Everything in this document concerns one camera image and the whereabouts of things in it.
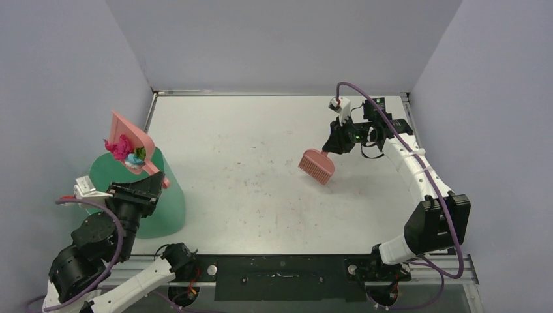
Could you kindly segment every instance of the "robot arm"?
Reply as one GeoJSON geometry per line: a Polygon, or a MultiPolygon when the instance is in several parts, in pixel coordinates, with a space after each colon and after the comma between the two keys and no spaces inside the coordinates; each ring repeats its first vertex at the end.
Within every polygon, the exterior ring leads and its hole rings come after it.
{"type": "Polygon", "coordinates": [[[131,279],[109,292],[86,301],[80,313],[121,313],[157,287],[187,277],[194,268],[194,255],[183,243],[169,245],[161,257],[131,279]]]}
{"type": "MultiPolygon", "coordinates": [[[[392,162],[417,206],[405,224],[403,233],[375,246],[373,253],[380,255],[382,264],[394,265],[404,263],[426,252],[453,246],[443,208],[425,172],[431,174],[440,196],[444,197],[459,243],[462,243],[470,211],[468,198],[465,195],[455,195],[451,188],[438,177],[425,157],[426,151],[419,147],[409,124],[403,119],[392,119],[392,115],[386,113],[385,99],[373,100],[413,152],[404,148],[400,140],[388,129],[381,115],[367,100],[363,102],[363,118],[366,121],[354,123],[351,119],[350,101],[344,97],[340,98],[340,102],[347,106],[339,110],[340,117],[331,123],[330,137],[323,146],[325,152],[342,154],[349,153],[357,143],[362,145],[373,143],[392,162]],[[414,155],[418,155],[424,167],[414,155]]],[[[333,101],[329,107],[338,111],[333,101]]]]}
{"type": "Polygon", "coordinates": [[[83,294],[91,289],[92,284],[98,284],[102,278],[109,276],[104,273],[104,262],[110,261],[112,265],[129,259],[140,219],[155,210],[163,178],[164,174],[159,172],[133,183],[112,183],[105,193],[96,192],[91,182],[83,184],[78,179],[76,197],[90,194],[93,201],[88,203],[105,202],[113,217],[105,212],[94,213],[71,233],[73,243],[60,251],[50,267],[43,312],[122,312],[161,284],[176,276],[188,278],[192,274],[195,252],[191,253],[183,243],[172,244],[152,266],[108,293],[99,295],[98,290],[92,290],[83,294]],[[116,230],[112,220],[115,217],[120,221],[122,231],[116,230]],[[123,239],[117,254],[115,246],[120,233],[123,239]]]}

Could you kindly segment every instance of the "pink dustpan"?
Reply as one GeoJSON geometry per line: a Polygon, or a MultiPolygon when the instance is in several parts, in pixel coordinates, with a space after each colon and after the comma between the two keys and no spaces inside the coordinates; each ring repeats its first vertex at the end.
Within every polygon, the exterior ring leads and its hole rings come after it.
{"type": "MultiPolygon", "coordinates": [[[[112,129],[110,130],[109,142],[118,142],[121,135],[127,136],[132,143],[133,147],[144,147],[146,150],[146,158],[144,165],[141,168],[129,168],[125,165],[125,162],[121,162],[131,173],[140,174],[142,171],[146,171],[148,175],[153,175],[159,172],[159,169],[152,163],[152,155],[155,151],[154,141],[148,134],[142,129],[134,126],[130,121],[125,119],[119,113],[112,110],[112,129]]],[[[163,179],[163,188],[169,188],[171,183],[169,179],[163,179]]]]}

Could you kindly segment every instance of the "table surface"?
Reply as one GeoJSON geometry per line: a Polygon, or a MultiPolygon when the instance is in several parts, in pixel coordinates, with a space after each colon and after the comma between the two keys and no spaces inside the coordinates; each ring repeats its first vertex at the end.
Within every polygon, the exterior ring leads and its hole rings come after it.
{"type": "MultiPolygon", "coordinates": [[[[328,138],[331,97],[158,97],[149,134],[184,191],[185,226],[137,239],[133,254],[172,242],[202,254],[362,254],[400,234],[415,206],[387,158],[367,160],[359,145],[330,155],[336,171],[325,186],[297,167],[328,138]]],[[[363,99],[348,98],[352,108],[363,99]]],[[[386,105],[406,118],[400,97],[386,105]]]]}

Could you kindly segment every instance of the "white wall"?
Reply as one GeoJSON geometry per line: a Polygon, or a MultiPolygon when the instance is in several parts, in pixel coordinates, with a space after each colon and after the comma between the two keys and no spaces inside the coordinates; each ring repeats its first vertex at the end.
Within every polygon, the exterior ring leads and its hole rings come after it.
{"type": "Polygon", "coordinates": [[[141,125],[151,90],[103,0],[2,1],[0,42],[0,312],[11,313],[46,292],[85,216],[53,201],[104,152],[110,109],[141,125]]]}
{"type": "Polygon", "coordinates": [[[550,312],[553,2],[464,0],[411,101],[428,158],[472,202],[487,312],[550,312]]]}
{"type": "Polygon", "coordinates": [[[461,0],[107,0],[154,89],[411,91],[461,0]]]}

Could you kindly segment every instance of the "green trash bin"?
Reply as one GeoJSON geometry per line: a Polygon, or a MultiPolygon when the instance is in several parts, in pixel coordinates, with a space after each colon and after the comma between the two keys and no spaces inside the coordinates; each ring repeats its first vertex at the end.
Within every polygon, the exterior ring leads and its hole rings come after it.
{"type": "MultiPolygon", "coordinates": [[[[171,185],[162,189],[161,197],[156,205],[154,213],[140,220],[140,228],[136,238],[152,239],[171,235],[179,231],[185,224],[185,196],[179,186],[175,175],[169,164],[163,157],[161,150],[156,147],[152,156],[153,164],[165,173],[171,185]]],[[[135,175],[127,170],[119,161],[113,158],[111,153],[97,158],[91,166],[90,180],[98,191],[106,191],[111,182],[132,182],[148,177],[144,171],[135,175]]],[[[88,209],[89,214],[97,212],[95,209],[88,209]]]]}

